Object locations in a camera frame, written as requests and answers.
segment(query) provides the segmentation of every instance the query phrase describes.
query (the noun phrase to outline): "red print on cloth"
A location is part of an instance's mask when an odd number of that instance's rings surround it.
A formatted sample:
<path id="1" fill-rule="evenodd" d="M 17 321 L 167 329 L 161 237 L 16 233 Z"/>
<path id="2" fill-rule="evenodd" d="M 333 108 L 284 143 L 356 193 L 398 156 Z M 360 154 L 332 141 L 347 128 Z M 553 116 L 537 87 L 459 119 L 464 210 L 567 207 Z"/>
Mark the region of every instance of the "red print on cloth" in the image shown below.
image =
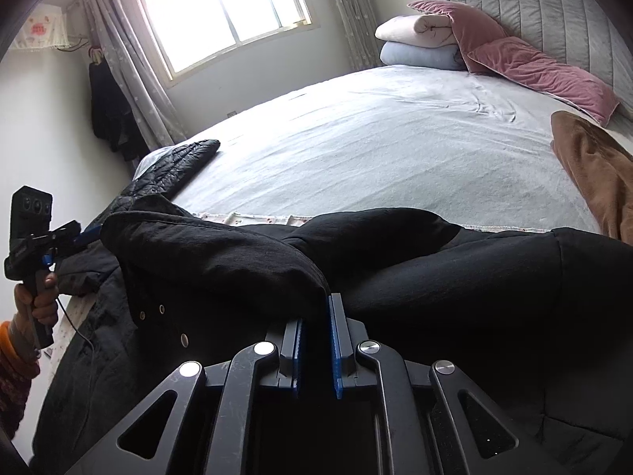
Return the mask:
<path id="1" fill-rule="evenodd" d="M 46 27 L 42 23 L 35 23 L 31 27 L 31 35 L 44 35 L 46 34 Z"/>

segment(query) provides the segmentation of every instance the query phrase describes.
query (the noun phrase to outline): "person's arm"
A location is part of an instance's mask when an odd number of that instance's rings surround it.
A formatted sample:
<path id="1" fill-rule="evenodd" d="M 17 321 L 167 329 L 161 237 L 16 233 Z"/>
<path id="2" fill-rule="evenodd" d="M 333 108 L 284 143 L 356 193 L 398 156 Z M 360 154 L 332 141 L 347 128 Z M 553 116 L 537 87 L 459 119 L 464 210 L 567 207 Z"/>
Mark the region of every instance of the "person's arm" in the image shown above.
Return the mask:
<path id="1" fill-rule="evenodd" d="M 26 287 L 15 286 L 18 312 L 11 322 L 0 325 L 0 425 L 13 439 L 24 416 L 31 380 L 39 375 L 39 352 L 28 320 L 27 306 L 34 305 L 33 317 L 43 325 L 57 322 L 56 277 L 50 274 L 44 283 L 47 291 L 33 300 Z"/>

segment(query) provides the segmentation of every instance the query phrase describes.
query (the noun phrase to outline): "curtain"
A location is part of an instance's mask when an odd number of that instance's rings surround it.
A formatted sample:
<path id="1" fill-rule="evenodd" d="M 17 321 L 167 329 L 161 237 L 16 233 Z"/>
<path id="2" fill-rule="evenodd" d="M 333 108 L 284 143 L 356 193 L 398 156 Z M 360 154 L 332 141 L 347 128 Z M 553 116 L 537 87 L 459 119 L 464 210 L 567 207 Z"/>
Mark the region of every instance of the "curtain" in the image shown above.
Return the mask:
<path id="1" fill-rule="evenodd" d="M 382 66 L 375 38 L 376 17 L 369 0 L 335 0 L 343 18 L 355 71 Z"/>
<path id="2" fill-rule="evenodd" d="M 121 0 L 80 0 L 112 75 L 132 107 L 138 129 L 150 150 L 184 141 L 176 109 L 148 62 Z"/>

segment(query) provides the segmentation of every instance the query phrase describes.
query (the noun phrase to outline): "person's hand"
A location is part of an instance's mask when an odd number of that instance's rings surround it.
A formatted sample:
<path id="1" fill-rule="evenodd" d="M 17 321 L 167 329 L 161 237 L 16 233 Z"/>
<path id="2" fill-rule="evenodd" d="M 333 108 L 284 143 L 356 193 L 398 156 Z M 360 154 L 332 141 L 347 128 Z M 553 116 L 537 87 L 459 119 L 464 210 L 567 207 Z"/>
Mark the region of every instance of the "person's hand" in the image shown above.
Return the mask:
<path id="1" fill-rule="evenodd" d="M 15 306 L 18 309 L 15 315 L 15 324 L 24 338 L 31 344 L 35 343 L 33 338 L 33 329 L 28 320 L 28 307 L 33 305 L 33 317 L 42 325 L 53 326 L 57 323 L 57 297 L 59 289 L 57 288 L 57 277 L 54 273 L 47 275 L 44 280 L 46 291 L 38 294 L 35 300 L 28 289 L 21 283 L 15 286 Z"/>

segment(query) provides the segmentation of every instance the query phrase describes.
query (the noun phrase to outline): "gray tufted headboard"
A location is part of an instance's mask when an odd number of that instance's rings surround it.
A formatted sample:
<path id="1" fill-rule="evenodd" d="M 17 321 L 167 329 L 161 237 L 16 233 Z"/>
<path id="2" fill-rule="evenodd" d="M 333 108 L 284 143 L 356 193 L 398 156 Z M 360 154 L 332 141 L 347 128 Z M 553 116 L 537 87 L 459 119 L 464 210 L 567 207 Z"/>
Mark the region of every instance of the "gray tufted headboard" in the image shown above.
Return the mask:
<path id="1" fill-rule="evenodd" d="M 613 87 L 633 117 L 633 55 L 595 0 L 450 0 L 479 7 L 562 63 L 578 66 Z"/>

